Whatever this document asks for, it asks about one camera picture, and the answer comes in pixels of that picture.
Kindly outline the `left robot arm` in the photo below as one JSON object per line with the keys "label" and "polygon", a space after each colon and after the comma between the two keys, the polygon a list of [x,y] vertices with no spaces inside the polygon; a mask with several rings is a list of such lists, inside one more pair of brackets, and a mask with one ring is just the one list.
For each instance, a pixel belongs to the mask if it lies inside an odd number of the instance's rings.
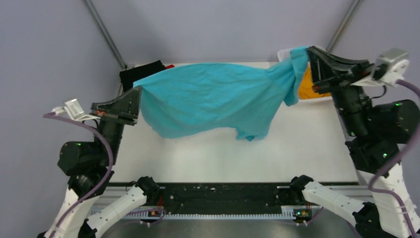
{"label": "left robot arm", "polygon": [[68,176],[63,204],[52,224],[41,238],[100,238],[128,214],[140,213],[140,207],[155,205],[150,212],[157,219],[166,211],[158,205],[159,186],[151,177],[129,183],[129,189],[101,211],[89,211],[107,188],[113,175],[122,134],[126,125],[135,125],[139,116],[140,86],[129,89],[113,100],[92,103],[86,113],[77,99],[70,99],[54,108],[45,118],[87,129],[94,140],[69,141],[59,152],[59,168]]}

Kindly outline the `cyan t-shirt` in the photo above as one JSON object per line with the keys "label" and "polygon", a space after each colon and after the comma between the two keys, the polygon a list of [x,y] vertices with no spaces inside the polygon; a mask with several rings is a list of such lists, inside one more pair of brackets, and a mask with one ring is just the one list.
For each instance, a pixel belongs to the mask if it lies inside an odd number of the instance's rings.
{"label": "cyan t-shirt", "polygon": [[144,120],[161,137],[175,139],[233,128],[237,139],[263,139],[279,107],[298,102],[307,70],[306,47],[269,67],[233,63],[177,66],[134,82],[141,87]]}

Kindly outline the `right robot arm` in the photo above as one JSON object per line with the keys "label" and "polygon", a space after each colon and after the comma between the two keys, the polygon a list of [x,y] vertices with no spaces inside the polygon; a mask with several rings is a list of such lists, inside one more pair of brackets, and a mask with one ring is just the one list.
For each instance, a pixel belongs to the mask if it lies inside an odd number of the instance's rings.
{"label": "right robot arm", "polygon": [[314,203],[346,220],[363,238],[416,238],[420,218],[403,178],[401,160],[420,137],[420,110],[412,100],[373,105],[365,86],[397,85],[414,93],[419,88],[404,80],[407,51],[392,48],[374,63],[307,48],[313,90],[330,93],[353,138],[347,141],[356,170],[368,183],[372,202],[353,199],[302,175],[292,179],[290,197],[296,204]]}

